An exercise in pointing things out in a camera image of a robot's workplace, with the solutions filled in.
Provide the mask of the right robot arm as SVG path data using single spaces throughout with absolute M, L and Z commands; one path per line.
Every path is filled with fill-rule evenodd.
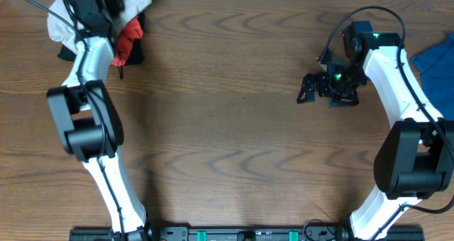
M 372 82 L 390 131 L 374 161 L 375 186 L 345 225 L 305 225 L 308 240 L 422 240 L 420 227 L 399 227 L 409 209 L 448 188 L 453 175 L 453 122 L 433 107 L 407 64 L 398 33 L 371 28 L 343 31 L 346 60 L 326 51 L 323 71 L 303 78 L 298 103 L 328 97 L 335 106 L 356 106 L 357 89 Z

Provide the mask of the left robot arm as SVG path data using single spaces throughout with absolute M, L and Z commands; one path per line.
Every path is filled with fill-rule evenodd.
M 63 0 L 75 31 L 77 56 L 62 86 L 47 100 L 65 151 L 94 178 L 111 215 L 110 228 L 76 227 L 70 240 L 150 240 L 152 230 L 126 171 L 123 126 L 104 82 L 117 43 L 112 19 L 123 0 Z

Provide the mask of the beige t-shirt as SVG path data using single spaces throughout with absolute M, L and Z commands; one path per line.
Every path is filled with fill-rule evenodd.
M 147 6 L 152 3 L 152 0 L 124 0 L 125 10 L 120 12 L 118 18 L 113 19 L 113 26 L 115 31 L 119 34 L 126 25 L 135 18 L 141 11 L 144 11 Z M 63 0 L 55 0 L 50 10 L 58 14 L 72 26 L 74 23 L 70 20 L 70 16 L 64 6 Z M 60 19 L 54 17 L 52 14 L 47 19 L 48 34 L 51 40 L 61 42 L 65 47 L 77 54 L 75 46 L 75 33 L 65 25 Z

